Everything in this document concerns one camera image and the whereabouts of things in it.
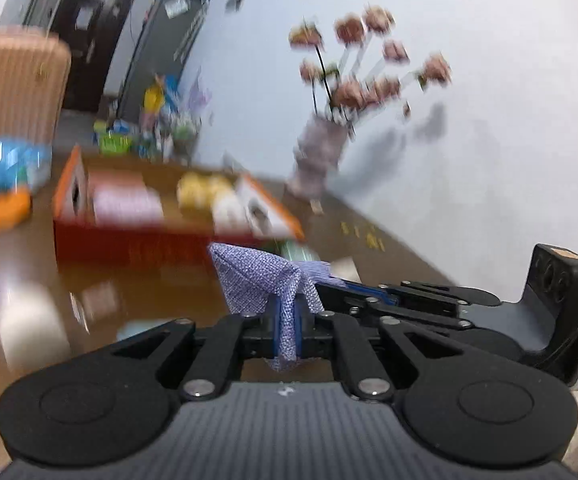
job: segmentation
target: refrigerator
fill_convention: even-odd
[[[144,92],[156,74],[179,81],[209,0],[155,0],[138,37],[118,99],[117,116],[138,123]]]

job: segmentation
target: floor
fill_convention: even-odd
[[[78,144],[83,151],[96,151],[93,123],[96,116],[72,110],[63,110],[58,120],[53,150],[56,153],[69,153]]]

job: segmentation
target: flower vase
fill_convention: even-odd
[[[303,200],[320,200],[327,174],[338,169],[342,150],[349,139],[349,127],[313,115],[293,150],[295,168],[287,189]]]

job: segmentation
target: red box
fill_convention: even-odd
[[[165,221],[158,226],[97,225],[88,199],[90,170],[130,171],[140,173],[144,183],[160,193]],[[58,263],[96,262],[135,267],[165,265],[212,266],[207,246],[222,242],[247,247],[260,247],[270,241],[252,233],[217,235],[213,221],[202,215],[185,215],[177,209],[176,184],[187,172],[181,166],[152,164],[133,157],[82,156],[75,147],[60,176],[53,196],[53,237]],[[213,174],[193,169],[196,173]],[[281,218],[290,235],[287,239],[303,240],[300,222],[278,203],[263,186],[247,174],[221,173],[230,180],[246,179],[255,190],[259,202]]]

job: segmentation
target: blue package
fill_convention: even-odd
[[[178,93],[178,80],[175,76],[168,75],[165,77],[165,104],[173,113],[179,112],[180,94]]]
[[[51,176],[51,147],[0,137],[0,192],[25,186],[35,192]]]
[[[116,119],[114,121],[114,126],[111,128],[114,134],[129,134],[131,133],[131,126],[127,121],[121,119]]]

